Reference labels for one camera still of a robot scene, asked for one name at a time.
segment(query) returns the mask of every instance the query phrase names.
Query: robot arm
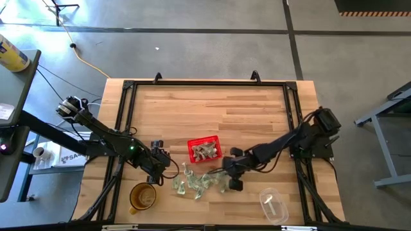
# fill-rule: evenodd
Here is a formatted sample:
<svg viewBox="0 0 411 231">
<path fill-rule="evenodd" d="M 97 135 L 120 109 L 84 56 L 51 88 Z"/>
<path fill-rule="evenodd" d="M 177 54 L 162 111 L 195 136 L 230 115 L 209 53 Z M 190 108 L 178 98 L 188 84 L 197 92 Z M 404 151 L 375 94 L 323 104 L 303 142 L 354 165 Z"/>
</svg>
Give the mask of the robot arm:
<svg viewBox="0 0 411 231">
<path fill-rule="evenodd" d="M 235 157 L 224 157 L 222 169 L 226 170 L 231 180 L 230 189 L 243 190 L 243 182 L 240 177 L 244 172 L 255 170 L 261 171 L 277 154 L 285 148 L 291 148 L 294 158 L 308 158 L 310 153 L 322 153 L 321 157 L 332 153 L 329 146 L 336 138 L 330 137 L 338 133 L 341 124 L 338 122 L 332 111 L 328 108 L 319 108 L 308 114 L 303 122 L 291 132 L 274 140 L 271 143 L 258 144 L 245 151 L 238 148 L 231 148 L 230 154 Z"/>
<path fill-rule="evenodd" d="M 86 99 L 69 96 L 56 111 L 68 123 L 86 126 L 98 136 L 97 140 L 81 141 L 87 146 L 86 155 L 121 156 L 134 168 L 140 167 L 156 183 L 170 166 L 170 154 L 162 149 L 162 141 L 149 149 L 135 137 L 105 126 L 89 112 Z"/>
</svg>

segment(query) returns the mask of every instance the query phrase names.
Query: wooden tabletop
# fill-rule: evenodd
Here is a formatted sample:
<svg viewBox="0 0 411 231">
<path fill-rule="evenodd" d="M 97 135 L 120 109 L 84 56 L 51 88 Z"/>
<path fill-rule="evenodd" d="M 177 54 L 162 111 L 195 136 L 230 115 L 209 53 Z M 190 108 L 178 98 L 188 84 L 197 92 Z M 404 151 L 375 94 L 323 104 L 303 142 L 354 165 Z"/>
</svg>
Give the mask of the wooden tabletop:
<svg viewBox="0 0 411 231">
<path fill-rule="evenodd" d="M 116 121 L 123 81 L 109 79 L 105 87 L 98 119 L 111 128 Z M 314 83 L 297 81 L 297 86 L 305 115 L 318 107 Z M 229 155 L 231 147 L 250 148 L 271 142 L 289 131 L 280 87 L 139 86 L 132 126 L 137 128 L 135 137 L 147 146 L 152 140 L 162 139 L 164 148 L 180 168 L 183 162 L 189 163 L 187 141 L 190 139 L 218 135 L 224 155 Z M 85 167 L 73 219 L 84 214 L 101 192 L 106 166 L 107 158 L 99 157 Z M 221 159 L 189 164 L 189 167 L 196 175 L 201 175 L 221 167 Z M 325 161 L 316 159 L 313 168 L 319 194 L 335 215 L 344 220 L 333 169 Z M 176 172 L 177 168 L 171 164 L 164 174 L 171 176 Z M 217 186 L 212 186 L 196 201 L 194 190 L 186 187 L 186 194 L 178 195 L 171 189 L 171 180 L 166 180 L 162 187 L 155 186 L 156 204 L 131 215 L 128 213 L 130 191 L 139 182 L 145 182 L 146 176 L 142 170 L 125 165 L 116 223 L 269 225 L 259 202 L 259 193 L 269 187 L 279 191 L 287 206 L 290 216 L 286 223 L 304 223 L 297 175 L 288 150 L 283 152 L 271 173 L 245 173 L 241 178 L 244 181 L 242 192 L 222 194 Z M 186 180 L 182 171 L 180 178 Z M 309 196 L 308 201 L 310 214 L 314 217 Z M 111 195 L 105 215 L 110 204 Z"/>
</svg>

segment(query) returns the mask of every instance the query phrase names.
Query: spray can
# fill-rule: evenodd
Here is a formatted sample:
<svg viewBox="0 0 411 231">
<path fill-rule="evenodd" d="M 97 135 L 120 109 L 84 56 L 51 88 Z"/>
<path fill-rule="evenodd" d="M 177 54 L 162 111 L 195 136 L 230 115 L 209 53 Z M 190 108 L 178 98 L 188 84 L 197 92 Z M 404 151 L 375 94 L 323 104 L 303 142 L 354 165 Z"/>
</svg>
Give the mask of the spray can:
<svg viewBox="0 0 411 231">
<path fill-rule="evenodd" d="M 9 40 L 0 35 L 0 64 L 11 72 L 19 72 L 28 67 L 30 59 Z"/>
</svg>

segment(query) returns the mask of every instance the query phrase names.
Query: gray floor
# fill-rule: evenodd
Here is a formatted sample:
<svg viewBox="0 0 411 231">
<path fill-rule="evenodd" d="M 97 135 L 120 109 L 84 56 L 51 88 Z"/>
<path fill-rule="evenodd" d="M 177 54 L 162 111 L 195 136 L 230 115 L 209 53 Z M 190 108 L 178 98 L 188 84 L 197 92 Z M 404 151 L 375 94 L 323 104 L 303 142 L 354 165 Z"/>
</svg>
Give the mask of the gray floor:
<svg viewBox="0 0 411 231">
<path fill-rule="evenodd" d="M 105 28 L 286 29 L 281 0 L 125 0 L 59 1 L 79 3 L 66 8 L 68 25 Z M 296 30 L 410 31 L 411 17 L 339 17 L 333 0 L 289 0 Z M 41 1 L 10 0 L 0 15 L 6 23 L 54 25 Z M 0 33 L 21 49 L 40 49 L 40 63 L 59 76 L 101 95 L 105 77 L 79 62 L 63 32 L 36 27 L 0 26 Z M 150 33 L 72 33 L 89 62 L 114 78 L 249 78 L 257 69 L 262 79 L 295 80 L 287 35 L 217 35 Z M 342 124 L 334 145 L 335 166 L 347 220 L 357 225 L 410 229 L 411 184 L 384 190 L 373 180 L 389 176 L 370 125 L 353 121 L 384 102 L 387 94 L 410 80 L 410 37 L 297 36 L 305 80 L 314 80 L 320 104 L 331 108 Z M 96 99 L 47 72 L 62 96 Z M 36 76 L 25 109 L 49 123 L 58 98 Z M 0 204 L 0 227 L 67 221 L 76 203 L 79 173 L 35 176 L 30 194 L 38 201 L 15 203 L 22 169 L 6 203 Z M 19 219 L 11 217 L 18 212 Z"/>
</svg>

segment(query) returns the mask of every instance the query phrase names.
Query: clear plastic cup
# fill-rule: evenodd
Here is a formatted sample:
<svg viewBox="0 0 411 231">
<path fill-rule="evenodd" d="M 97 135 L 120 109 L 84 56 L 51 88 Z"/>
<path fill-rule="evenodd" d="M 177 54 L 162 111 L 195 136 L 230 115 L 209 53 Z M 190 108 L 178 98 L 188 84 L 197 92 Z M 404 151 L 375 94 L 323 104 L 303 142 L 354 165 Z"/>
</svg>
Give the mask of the clear plastic cup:
<svg viewBox="0 0 411 231">
<path fill-rule="evenodd" d="M 259 201 L 264 214 L 273 225 L 283 224 L 288 220 L 288 209 L 277 189 L 264 189 L 259 194 Z"/>
</svg>

